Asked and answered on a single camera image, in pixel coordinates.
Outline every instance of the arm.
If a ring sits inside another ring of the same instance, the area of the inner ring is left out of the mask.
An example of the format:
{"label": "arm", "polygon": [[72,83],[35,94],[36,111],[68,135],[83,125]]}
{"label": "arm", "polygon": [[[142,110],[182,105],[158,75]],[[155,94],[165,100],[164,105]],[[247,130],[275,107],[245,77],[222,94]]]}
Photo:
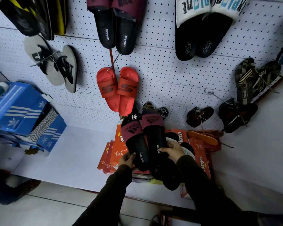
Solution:
{"label": "arm", "polygon": [[92,225],[95,222],[118,225],[126,188],[132,182],[134,156],[126,160],[126,154],[120,159],[117,171],[108,177],[106,185],[72,226]]}
{"label": "arm", "polygon": [[204,225],[258,225],[257,216],[242,211],[213,183],[191,156],[186,156],[178,143],[165,148],[181,172],[186,189],[194,201]]}

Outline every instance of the hand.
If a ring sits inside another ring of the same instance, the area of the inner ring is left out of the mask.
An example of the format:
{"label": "hand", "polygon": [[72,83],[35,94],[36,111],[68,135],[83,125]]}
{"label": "hand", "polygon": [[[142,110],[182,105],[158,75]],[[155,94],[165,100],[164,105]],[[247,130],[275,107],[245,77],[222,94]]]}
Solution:
{"label": "hand", "polygon": [[136,153],[134,152],[131,156],[130,153],[127,152],[119,159],[119,166],[120,165],[128,165],[131,169],[133,168],[133,159],[135,158]]}
{"label": "hand", "polygon": [[183,149],[181,148],[180,144],[175,141],[167,141],[169,147],[163,147],[159,150],[162,152],[167,152],[169,154],[169,158],[174,161],[174,163],[177,163],[177,160],[184,156],[185,153]]}

